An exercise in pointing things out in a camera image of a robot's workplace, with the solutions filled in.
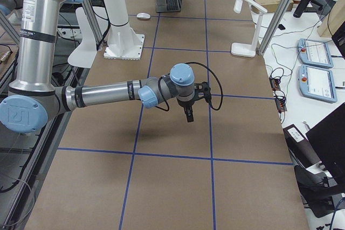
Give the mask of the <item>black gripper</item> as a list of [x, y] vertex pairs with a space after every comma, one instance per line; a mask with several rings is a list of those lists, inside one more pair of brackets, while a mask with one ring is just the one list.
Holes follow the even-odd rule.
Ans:
[[187, 122], [193, 122], [194, 121], [194, 115], [192, 106], [194, 105], [194, 97], [195, 94], [189, 94], [188, 96], [177, 96], [177, 102], [178, 104], [185, 109], [185, 114], [187, 118]]

